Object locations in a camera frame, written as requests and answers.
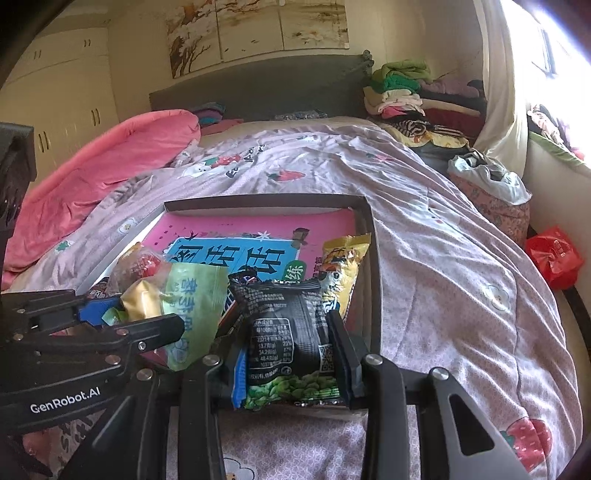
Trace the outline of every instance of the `qr code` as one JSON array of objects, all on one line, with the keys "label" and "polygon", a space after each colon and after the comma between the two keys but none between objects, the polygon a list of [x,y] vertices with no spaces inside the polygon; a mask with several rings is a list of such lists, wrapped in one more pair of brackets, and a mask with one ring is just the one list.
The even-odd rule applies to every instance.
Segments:
[{"label": "qr code", "polygon": [[320,373],[334,372],[335,363],[333,361],[332,344],[319,345],[318,350],[320,351]]}]

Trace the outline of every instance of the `wardrobe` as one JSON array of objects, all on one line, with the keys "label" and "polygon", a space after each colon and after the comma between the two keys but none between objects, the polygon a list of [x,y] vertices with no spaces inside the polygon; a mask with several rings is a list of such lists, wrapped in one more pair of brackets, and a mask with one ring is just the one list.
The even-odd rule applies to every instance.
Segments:
[{"label": "wardrobe", "polygon": [[36,38],[0,90],[0,121],[34,127],[35,183],[116,125],[107,29]]}]

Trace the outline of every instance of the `yellow snack bag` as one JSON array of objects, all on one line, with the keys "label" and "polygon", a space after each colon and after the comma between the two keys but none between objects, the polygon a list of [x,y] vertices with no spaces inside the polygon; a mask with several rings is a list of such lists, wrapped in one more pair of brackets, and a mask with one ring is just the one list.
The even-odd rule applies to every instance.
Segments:
[{"label": "yellow snack bag", "polygon": [[324,312],[338,310],[344,320],[357,280],[359,264],[369,249],[371,234],[343,236],[322,246],[323,257],[318,279],[322,286]]},{"label": "yellow snack bag", "polygon": [[144,278],[135,282],[121,295],[121,303],[127,311],[129,322],[162,315],[160,291]]}]

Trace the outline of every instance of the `bed headboard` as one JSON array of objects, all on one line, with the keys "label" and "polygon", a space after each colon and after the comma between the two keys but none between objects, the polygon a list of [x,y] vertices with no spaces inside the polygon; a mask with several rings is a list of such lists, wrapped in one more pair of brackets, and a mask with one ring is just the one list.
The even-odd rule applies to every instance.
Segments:
[{"label": "bed headboard", "polygon": [[195,110],[207,102],[226,107],[224,118],[247,122],[321,110],[328,116],[366,116],[362,88],[374,65],[362,55],[301,55],[259,60],[178,82],[150,93],[152,110]]}]

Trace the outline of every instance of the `pile of clothes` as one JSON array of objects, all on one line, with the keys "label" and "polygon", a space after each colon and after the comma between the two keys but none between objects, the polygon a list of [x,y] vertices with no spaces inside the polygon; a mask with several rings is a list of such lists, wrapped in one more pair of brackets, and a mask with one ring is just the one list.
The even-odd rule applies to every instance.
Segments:
[{"label": "pile of clothes", "polygon": [[482,81],[433,80],[424,61],[384,64],[363,93],[372,119],[388,124],[388,131],[409,147],[428,142],[444,148],[472,145],[484,126]]},{"label": "pile of clothes", "polygon": [[574,145],[570,126],[562,119],[556,119],[544,105],[534,105],[527,112],[527,123],[530,132],[551,140],[560,148],[573,153],[580,160],[585,159],[583,151]]}]

